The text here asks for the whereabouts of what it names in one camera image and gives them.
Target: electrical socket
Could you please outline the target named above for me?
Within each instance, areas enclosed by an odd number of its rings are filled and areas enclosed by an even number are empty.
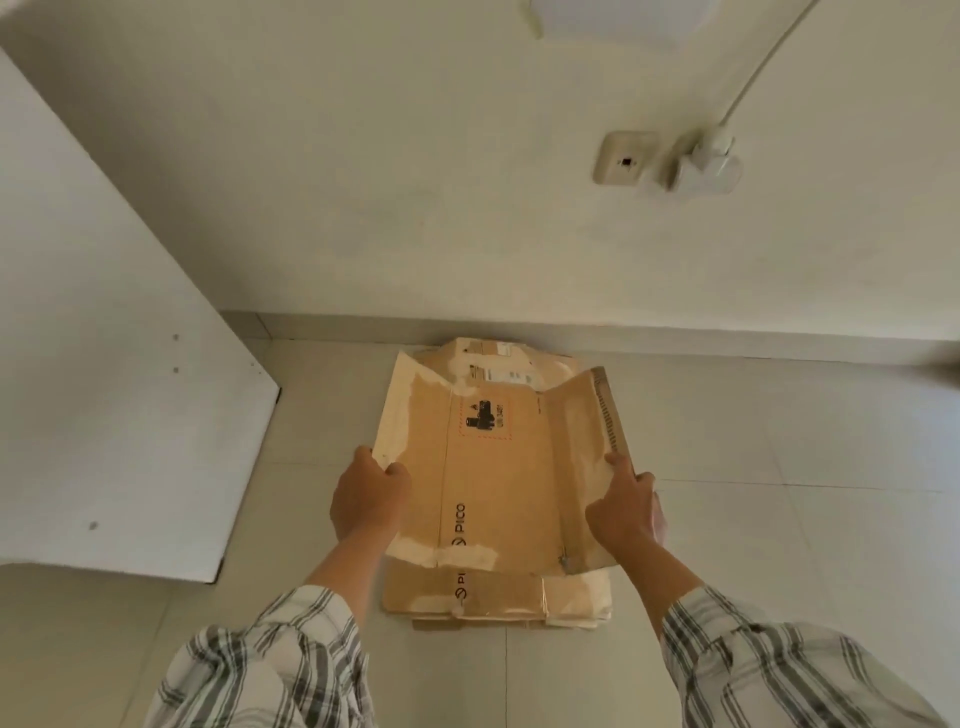
[[[597,184],[632,186],[657,153],[660,136],[655,132],[610,132],[600,145],[593,181]]]

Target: white power cable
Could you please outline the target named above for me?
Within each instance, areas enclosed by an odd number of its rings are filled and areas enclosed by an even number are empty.
[[[793,35],[793,32],[801,26],[801,24],[806,20],[806,18],[813,12],[813,9],[820,4],[820,0],[810,0],[807,3],[803,11],[797,16],[797,19],[794,20],[790,27],[787,28],[783,34],[777,39],[777,42],[774,43],[773,48],[763,57],[763,61],[760,62],[760,65],[756,67],[756,70],[751,74],[750,78],[747,79],[747,83],[743,85],[743,88],[740,89],[740,93],[736,95],[736,98],[733,99],[733,103],[727,108],[727,113],[723,115],[723,119],[720,120],[720,126],[726,126],[727,122],[730,121],[733,113],[740,106],[740,102],[746,97],[750,92],[750,89],[754,87],[756,79],[760,77],[760,74],[763,73],[763,69],[767,67],[767,64],[773,59],[777,54],[783,44],[787,41],[790,36]]]

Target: person's right hand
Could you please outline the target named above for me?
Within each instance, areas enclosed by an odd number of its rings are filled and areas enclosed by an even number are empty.
[[[653,474],[634,475],[630,458],[619,452],[608,452],[606,457],[613,465],[610,488],[587,506],[586,516],[593,538],[619,561],[619,554],[629,550],[637,539],[662,545],[666,519],[654,491]]]

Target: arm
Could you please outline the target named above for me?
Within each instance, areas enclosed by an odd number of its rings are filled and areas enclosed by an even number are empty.
[[[587,508],[597,541],[636,587],[688,728],[945,727],[859,643],[825,627],[772,622],[706,587],[662,546],[654,477],[611,455],[607,494]]]
[[[358,624],[409,494],[403,466],[383,471],[368,449],[358,448],[330,506],[340,543],[252,627],[208,627],[182,647],[144,725],[371,728]]]
[[[356,449],[337,483],[330,519],[340,543],[305,583],[342,596],[360,625],[367,618],[380,560],[400,528],[410,488],[406,468],[394,463],[381,470],[369,448]]]

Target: hand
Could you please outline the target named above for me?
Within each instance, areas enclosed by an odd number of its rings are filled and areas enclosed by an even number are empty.
[[[351,533],[375,532],[388,544],[400,529],[410,500],[410,474],[399,463],[382,470],[370,448],[360,447],[337,481],[330,504],[330,520],[343,541]]]
[[[587,524],[597,543],[620,561],[619,554],[637,539],[662,545],[666,519],[654,492],[653,475],[634,475],[630,458],[619,452],[608,452],[606,457],[613,465],[613,480],[607,494],[587,506]]]

